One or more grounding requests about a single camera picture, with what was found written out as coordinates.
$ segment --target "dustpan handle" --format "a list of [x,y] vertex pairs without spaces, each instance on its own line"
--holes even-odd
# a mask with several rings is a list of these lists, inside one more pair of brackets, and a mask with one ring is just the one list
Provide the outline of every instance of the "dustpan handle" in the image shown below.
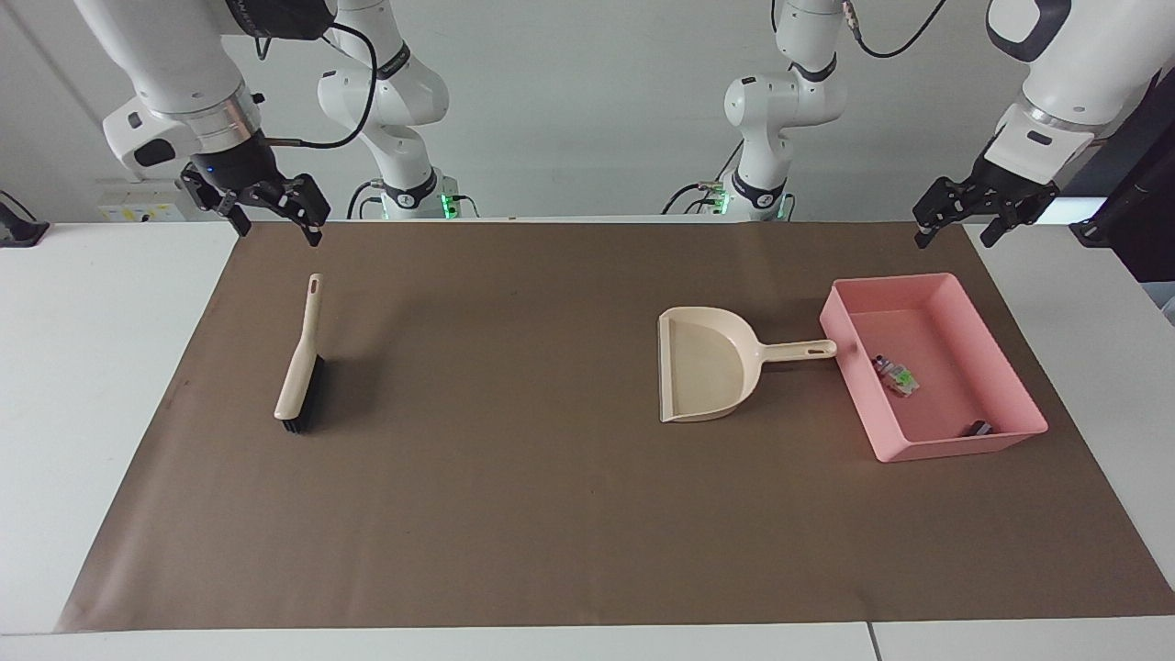
[[767,345],[763,348],[764,363],[787,363],[792,360],[820,360],[837,356],[837,343],[832,340],[813,340],[811,343],[788,343],[786,345]]

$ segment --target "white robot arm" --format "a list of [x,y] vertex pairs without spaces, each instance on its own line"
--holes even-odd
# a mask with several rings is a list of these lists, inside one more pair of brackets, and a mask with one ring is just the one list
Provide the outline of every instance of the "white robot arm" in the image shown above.
[[202,208],[242,236],[240,204],[287,217],[311,245],[330,205],[314,178],[287,178],[261,131],[256,102],[221,46],[233,21],[247,34],[317,39],[331,25],[328,0],[75,0],[102,47],[134,83],[135,99],[103,122],[107,141],[133,170],[190,157],[180,178]]
[[914,205],[918,244],[973,214],[995,214],[991,247],[1056,196],[1053,177],[1175,53],[1175,2],[992,0],[992,42],[1030,73],[971,176],[939,177]]
[[837,70],[840,0],[785,0],[776,45],[791,66],[781,75],[751,75],[726,89],[726,119],[743,133],[743,156],[723,176],[726,213],[771,218],[779,211],[793,148],[781,131],[835,120],[847,88]]
[[[443,217],[445,196],[457,193],[456,181],[432,167],[424,140],[408,127],[441,121],[449,109],[449,89],[400,35],[389,0],[340,0],[335,20],[367,34],[376,48],[375,102],[360,139],[380,169],[377,186],[387,216]],[[338,123],[355,126],[367,102],[370,55],[364,43],[347,33],[335,31],[334,38],[362,66],[324,73],[318,103]]]

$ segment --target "green indicator light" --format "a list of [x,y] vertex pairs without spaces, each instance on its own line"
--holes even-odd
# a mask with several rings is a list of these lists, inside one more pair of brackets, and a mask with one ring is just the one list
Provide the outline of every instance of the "green indicator light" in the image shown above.
[[441,207],[444,208],[444,216],[446,220],[457,217],[457,207],[454,204],[451,196],[442,194]]

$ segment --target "white wall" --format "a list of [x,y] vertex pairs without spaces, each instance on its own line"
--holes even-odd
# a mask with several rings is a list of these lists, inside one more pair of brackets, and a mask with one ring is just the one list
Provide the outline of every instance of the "white wall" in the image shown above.
[[[862,29],[892,48],[932,0],[862,0]],[[738,142],[721,99],[736,77],[781,68],[770,1],[400,0],[405,39],[446,81],[449,115],[421,131],[434,162],[488,215],[642,214],[710,177]],[[908,217],[941,174],[967,174],[1025,69],[987,40],[987,2],[948,2],[907,54],[878,61],[841,36],[850,106],[837,122],[793,131],[797,218]],[[95,181],[121,167],[94,123],[130,97],[69,0],[0,0],[0,186],[49,218],[94,217]],[[321,42],[227,38],[266,94],[269,135],[334,139],[318,75],[344,59]],[[47,53],[47,59],[41,53]],[[53,77],[59,72],[61,80]],[[281,149],[288,175],[310,171],[341,214],[375,176],[361,144]],[[169,168],[160,176],[177,171]]]

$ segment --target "brown paper sheet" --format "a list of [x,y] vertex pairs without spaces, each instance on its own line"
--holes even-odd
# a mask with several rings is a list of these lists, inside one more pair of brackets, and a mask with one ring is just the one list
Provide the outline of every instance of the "brown paper sheet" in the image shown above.
[[[833,362],[658,421],[657,316],[822,337],[835,277],[955,272],[1052,431],[879,464]],[[320,424],[270,416],[325,274]],[[909,223],[258,223],[59,629],[656,625],[1175,613],[964,232]]]

